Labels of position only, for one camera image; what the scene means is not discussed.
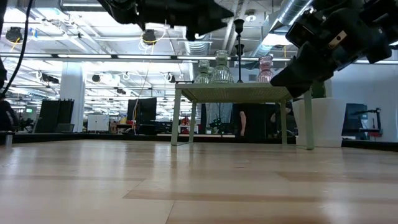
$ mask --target black cable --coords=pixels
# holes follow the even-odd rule
[[[32,5],[33,5],[33,0],[29,0],[29,4],[26,9],[25,31],[24,31],[24,40],[22,42],[21,54],[19,56],[19,60],[18,60],[17,66],[15,67],[14,73],[12,74],[4,91],[1,93],[1,98],[6,97],[6,93],[7,93],[8,89],[10,88],[12,81],[14,81],[15,76],[18,73],[19,67],[21,67],[22,59],[24,58],[24,54],[25,54],[25,48],[26,48],[26,42],[27,42],[27,36],[28,36],[28,30],[29,30],[30,9],[32,8]]]

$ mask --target pink glass vase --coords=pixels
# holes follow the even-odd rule
[[[257,76],[257,82],[269,83],[274,77],[274,73],[271,71],[272,56],[262,56],[260,60],[260,74]]]

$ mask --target glass vase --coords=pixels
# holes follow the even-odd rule
[[[271,71],[272,56],[262,56],[260,60],[260,74],[257,76],[257,82],[269,83],[274,77],[274,73]]]
[[[209,83],[210,77],[208,74],[210,68],[209,60],[200,60],[199,61],[199,74],[195,78],[194,83]]]
[[[226,66],[228,61],[228,52],[226,50],[216,51],[216,63],[217,66],[214,68],[211,74],[210,83],[224,84],[233,83],[234,78],[229,68]]]

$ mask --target white planter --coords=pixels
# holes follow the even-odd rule
[[[315,147],[341,147],[346,102],[334,98],[312,99],[313,139]],[[304,100],[293,102],[298,128],[296,145],[306,146]]]

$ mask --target wooden floor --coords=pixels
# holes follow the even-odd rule
[[[0,147],[0,223],[398,223],[398,153],[265,144]]]

